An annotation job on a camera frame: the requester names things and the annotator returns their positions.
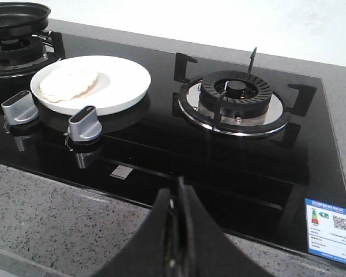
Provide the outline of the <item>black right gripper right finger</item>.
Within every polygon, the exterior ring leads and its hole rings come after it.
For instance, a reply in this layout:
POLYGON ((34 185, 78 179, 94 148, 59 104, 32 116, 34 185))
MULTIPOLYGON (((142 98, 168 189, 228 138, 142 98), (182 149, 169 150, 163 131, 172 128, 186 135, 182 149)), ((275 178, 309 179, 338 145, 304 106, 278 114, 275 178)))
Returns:
POLYGON ((168 276, 271 276, 225 236, 183 177, 170 217, 168 276))

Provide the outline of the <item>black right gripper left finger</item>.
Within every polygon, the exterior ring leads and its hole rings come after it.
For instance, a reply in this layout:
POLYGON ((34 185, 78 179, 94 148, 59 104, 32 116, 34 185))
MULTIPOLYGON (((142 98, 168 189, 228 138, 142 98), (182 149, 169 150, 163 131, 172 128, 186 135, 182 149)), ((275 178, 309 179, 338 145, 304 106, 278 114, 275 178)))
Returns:
POLYGON ((95 276, 164 276, 170 190, 160 189, 145 221, 123 249, 95 276))

